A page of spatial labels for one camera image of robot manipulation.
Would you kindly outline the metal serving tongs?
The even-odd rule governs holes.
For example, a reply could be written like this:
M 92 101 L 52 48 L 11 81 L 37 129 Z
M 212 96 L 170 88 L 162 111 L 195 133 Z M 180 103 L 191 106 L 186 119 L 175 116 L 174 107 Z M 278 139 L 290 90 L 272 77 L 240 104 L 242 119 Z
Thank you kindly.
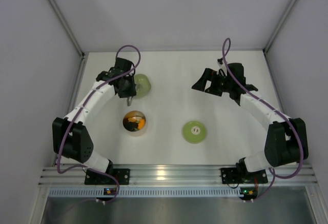
M 132 101 L 133 101 L 133 96 L 130 96 L 130 97 L 127 98 L 127 106 L 128 107 L 131 106 Z

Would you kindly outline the orange food piece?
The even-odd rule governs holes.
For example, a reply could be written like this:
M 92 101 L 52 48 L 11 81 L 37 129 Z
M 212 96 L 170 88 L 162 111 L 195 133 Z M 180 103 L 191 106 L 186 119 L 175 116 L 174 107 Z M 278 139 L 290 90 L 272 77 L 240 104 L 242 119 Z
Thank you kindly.
M 138 129 L 142 129 L 145 126 L 146 122 L 144 120 L 140 120 L 138 123 Z

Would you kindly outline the black round food piece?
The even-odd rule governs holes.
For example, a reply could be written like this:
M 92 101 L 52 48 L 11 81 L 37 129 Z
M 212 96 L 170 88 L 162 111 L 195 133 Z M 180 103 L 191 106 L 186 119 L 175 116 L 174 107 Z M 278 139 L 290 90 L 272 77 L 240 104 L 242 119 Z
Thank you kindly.
M 127 125 L 126 125 L 126 128 L 129 131 L 134 131 L 135 129 L 138 129 L 138 124 L 137 123 L 128 122 Z

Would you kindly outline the green round lid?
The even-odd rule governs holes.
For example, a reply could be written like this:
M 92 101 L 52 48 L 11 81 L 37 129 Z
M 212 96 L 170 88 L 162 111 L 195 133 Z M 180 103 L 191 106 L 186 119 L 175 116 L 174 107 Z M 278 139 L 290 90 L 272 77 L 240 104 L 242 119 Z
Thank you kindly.
M 198 144 L 206 139 L 207 129 L 205 125 L 199 121 L 189 121 L 185 123 L 182 128 L 182 136 L 187 142 Z

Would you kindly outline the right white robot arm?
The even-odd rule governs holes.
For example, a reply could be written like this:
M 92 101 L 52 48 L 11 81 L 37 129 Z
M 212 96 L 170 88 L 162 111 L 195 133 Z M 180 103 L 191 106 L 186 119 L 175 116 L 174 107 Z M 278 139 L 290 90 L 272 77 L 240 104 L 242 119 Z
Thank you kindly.
M 295 173 L 300 171 L 309 155 L 305 122 L 281 113 L 262 99 L 258 89 L 246 83 L 241 63 L 222 66 L 218 71 L 206 68 L 192 89 L 216 96 L 228 93 L 266 130 L 264 148 L 236 164 L 241 174 L 250 175 L 295 162 L 299 164 Z

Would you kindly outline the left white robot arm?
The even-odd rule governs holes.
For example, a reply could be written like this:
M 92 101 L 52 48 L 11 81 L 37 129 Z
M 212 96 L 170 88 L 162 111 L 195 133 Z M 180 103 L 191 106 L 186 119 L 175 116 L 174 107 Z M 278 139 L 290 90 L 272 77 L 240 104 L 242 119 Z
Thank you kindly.
M 113 97 L 130 98 L 136 95 L 136 67 L 130 60 L 117 57 L 113 67 L 99 73 L 82 101 L 64 118 L 57 117 L 53 121 L 53 149 L 58 165 L 61 158 L 66 157 L 94 171 L 111 173 L 113 163 L 95 151 L 88 126 Z

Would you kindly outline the green food tray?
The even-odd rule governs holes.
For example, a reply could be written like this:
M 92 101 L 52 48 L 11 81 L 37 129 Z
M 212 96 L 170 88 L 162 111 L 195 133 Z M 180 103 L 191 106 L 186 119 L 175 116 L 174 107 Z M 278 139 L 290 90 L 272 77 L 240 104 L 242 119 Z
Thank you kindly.
M 145 74 L 136 74 L 134 81 L 136 84 L 136 95 L 134 98 L 142 98 L 150 92 L 151 83 Z

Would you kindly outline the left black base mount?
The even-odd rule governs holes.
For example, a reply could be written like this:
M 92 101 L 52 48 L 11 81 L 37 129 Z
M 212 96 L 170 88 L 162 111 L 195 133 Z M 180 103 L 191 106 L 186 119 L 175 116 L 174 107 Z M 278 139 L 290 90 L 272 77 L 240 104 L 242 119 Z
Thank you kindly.
M 129 185 L 130 181 L 130 169 L 113 169 L 112 177 L 120 185 Z M 112 178 L 96 173 L 90 169 L 86 171 L 85 185 L 115 185 L 116 181 Z

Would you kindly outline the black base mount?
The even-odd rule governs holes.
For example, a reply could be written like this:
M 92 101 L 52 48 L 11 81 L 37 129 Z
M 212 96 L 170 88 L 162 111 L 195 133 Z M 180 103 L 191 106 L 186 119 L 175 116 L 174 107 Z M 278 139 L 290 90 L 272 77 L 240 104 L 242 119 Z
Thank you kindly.
M 129 185 L 130 181 L 130 169 L 113 169 L 112 177 L 120 185 Z M 96 173 L 90 169 L 86 171 L 85 185 L 115 185 L 116 181 L 112 178 Z
M 242 183 L 240 172 L 236 167 L 221 168 L 221 181 L 224 185 L 237 185 Z

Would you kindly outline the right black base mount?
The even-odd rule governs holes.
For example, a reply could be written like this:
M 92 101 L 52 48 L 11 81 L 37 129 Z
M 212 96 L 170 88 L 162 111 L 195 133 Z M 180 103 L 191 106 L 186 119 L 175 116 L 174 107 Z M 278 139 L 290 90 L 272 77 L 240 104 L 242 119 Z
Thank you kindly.
M 221 168 L 221 181 L 224 185 L 237 185 L 242 183 L 240 172 L 236 167 Z

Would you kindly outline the aluminium mounting rail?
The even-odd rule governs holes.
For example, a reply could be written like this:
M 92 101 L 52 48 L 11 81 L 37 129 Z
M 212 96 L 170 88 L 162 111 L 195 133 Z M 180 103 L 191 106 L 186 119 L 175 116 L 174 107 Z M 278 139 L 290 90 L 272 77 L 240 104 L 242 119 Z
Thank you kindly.
M 221 168 L 232 165 L 116 165 L 117 169 L 130 169 L 129 186 L 136 187 L 182 187 L 182 186 L 224 186 L 221 181 Z M 297 169 L 296 165 L 276 168 L 276 174 L 289 176 Z M 38 186 L 64 187 L 84 186 L 85 172 L 80 168 L 59 174 L 56 167 L 42 170 Z M 305 165 L 296 176 L 289 179 L 276 178 L 274 186 L 317 185 L 318 180 L 310 165 Z

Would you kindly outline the left aluminium frame post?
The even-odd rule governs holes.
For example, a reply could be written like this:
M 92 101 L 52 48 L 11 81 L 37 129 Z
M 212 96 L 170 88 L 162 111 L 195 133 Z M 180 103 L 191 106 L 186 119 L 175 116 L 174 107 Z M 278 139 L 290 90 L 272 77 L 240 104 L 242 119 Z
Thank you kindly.
M 62 28 L 64 29 L 67 37 L 69 38 L 69 41 L 72 43 L 73 47 L 75 48 L 76 52 L 78 53 L 79 57 L 81 59 L 84 58 L 85 53 L 83 52 L 83 50 L 81 49 L 70 25 L 68 24 L 66 18 L 64 17 L 60 7 L 58 6 L 56 0 L 46 0 L 50 6 L 50 8 L 52 9 L 52 11 L 54 12 L 56 18 L 58 19 L 59 23 L 61 24 Z

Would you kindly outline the aluminium frame post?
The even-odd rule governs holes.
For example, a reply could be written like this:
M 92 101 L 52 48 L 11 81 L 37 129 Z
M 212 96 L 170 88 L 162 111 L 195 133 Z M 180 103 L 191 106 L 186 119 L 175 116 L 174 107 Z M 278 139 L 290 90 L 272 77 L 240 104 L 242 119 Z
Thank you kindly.
M 288 21 L 289 17 L 291 16 L 294 8 L 296 7 L 299 0 L 288 0 L 282 14 L 279 17 L 279 20 L 277 24 L 274 27 L 273 32 L 270 34 L 269 39 L 267 40 L 264 48 L 263 48 L 263 54 L 266 56 L 271 49 L 273 43 L 275 42 L 276 38 L 278 37 L 280 31 L 282 30 L 285 23 Z
M 75 48 L 76 52 L 78 53 L 79 57 L 81 59 L 84 58 L 85 53 L 83 52 L 83 50 L 81 49 L 70 25 L 68 24 L 66 18 L 64 17 L 60 7 L 58 6 L 56 0 L 46 0 L 50 6 L 50 8 L 52 9 L 52 11 L 54 12 L 56 18 L 58 19 L 59 23 L 61 24 L 62 28 L 64 29 L 67 37 L 69 38 L 69 41 L 72 43 L 73 47 Z

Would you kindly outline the right aluminium frame post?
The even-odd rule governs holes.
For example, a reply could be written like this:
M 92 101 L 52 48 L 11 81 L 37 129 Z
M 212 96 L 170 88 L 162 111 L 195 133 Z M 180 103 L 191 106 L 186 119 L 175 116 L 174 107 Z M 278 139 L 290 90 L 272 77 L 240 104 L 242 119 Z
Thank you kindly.
M 291 16 L 294 8 L 296 7 L 299 0 L 288 0 L 282 14 L 279 17 L 279 20 L 277 24 L 274 27 L 273 32 L 270 34 L 269 39 L 267 40 L 264 48 L 263 48 L 263 54 L 266 56 L 271 49 L 273 43 L 275 42 L 276 38 L 278 37 L 280 31 L 282 30 L 285 23 L 288 21 L 289 17 Z

